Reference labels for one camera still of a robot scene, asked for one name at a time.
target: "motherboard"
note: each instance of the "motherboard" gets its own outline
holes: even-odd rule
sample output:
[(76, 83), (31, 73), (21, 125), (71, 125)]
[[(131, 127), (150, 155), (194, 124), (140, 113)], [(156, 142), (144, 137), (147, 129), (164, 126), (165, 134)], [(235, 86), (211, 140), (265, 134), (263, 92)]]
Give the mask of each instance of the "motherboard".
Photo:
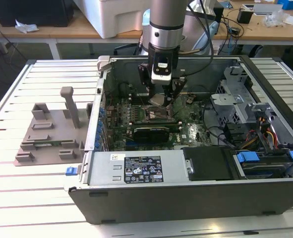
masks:
[(179, 96), (173, 105), (157, 107), (147, 97), (110, 99), (106, 106), (110, 151), (177, 150), (211, 146), (202, 124), (204, 102), (195, 95)]

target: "gray plastic stand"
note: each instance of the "gray plastic stand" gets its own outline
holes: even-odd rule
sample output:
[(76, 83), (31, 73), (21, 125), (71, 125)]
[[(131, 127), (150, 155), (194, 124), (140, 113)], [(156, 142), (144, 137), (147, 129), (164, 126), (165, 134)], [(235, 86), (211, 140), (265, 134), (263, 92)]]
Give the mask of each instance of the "gray plastic stand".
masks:
[(62, 87), (60, 94), (66, 99), (66, 110), (49, 111), (44, 103), (33, 107), (34, 117), (15, 156), (15, 166), (82, 162), (90, 113), (77, 109), (72, 87)]

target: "screw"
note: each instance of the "screw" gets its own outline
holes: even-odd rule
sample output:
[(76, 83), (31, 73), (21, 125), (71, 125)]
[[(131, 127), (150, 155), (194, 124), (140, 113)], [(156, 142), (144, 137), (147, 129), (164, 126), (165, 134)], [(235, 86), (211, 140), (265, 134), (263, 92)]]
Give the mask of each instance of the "screw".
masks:
[(192, 167), (187, 167), (187, 173), (192, 174), (194, 173)]

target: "floor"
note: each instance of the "floor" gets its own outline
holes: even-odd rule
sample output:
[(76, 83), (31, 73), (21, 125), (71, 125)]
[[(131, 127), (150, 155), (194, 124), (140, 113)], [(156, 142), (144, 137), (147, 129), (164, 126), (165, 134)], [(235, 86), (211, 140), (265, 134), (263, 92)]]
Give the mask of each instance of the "floor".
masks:
[[(113, 55), (115, 47), (121, 44), (94, 44), (95, 54), (90, 55), (88, 44), (59, 44), (62, 59), (96, 59), (100, 55)], [(6, 55), (0, 54), (0, 100), (7, 92), (25, 65), (25, 60), (13, 46), (8, 46)], [(19, 44), (19, 51), (27, 59), (51, 60), (52, 55), (47, 44)], [(248, 54), (251, 47), (245, 46), (242, 53)], [(134, 48), (120, 50), (119, 55), (131, 55)], [(284, 62), (293, 69), (293, 47), (285, 50)]]

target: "desk leg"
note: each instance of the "desk leg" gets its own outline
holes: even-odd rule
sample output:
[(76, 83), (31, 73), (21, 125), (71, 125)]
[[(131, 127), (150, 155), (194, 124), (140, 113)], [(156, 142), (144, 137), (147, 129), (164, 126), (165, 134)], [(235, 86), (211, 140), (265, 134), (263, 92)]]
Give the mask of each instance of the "desk leg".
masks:
[(49, 39), (47, 41), (47, 44), (49, 45), (52, 55), (53, 55), (53, 59), (55, 60), (60, 60), (60, 54), (57, 48), (57, 42), (55, 39)]
[(95, 54), (94, 50), (93, 50), (93, 44), (89, 43), (89, 51), (90, 51), (90, 55), (93, 56)]
[(7, 53), (8, 53), (8, 50), (7, 50), (7, 48), (6, 48), (5, 43), (0, 43), (0, 51), (1, 51), (3, 54), (7, 54)]

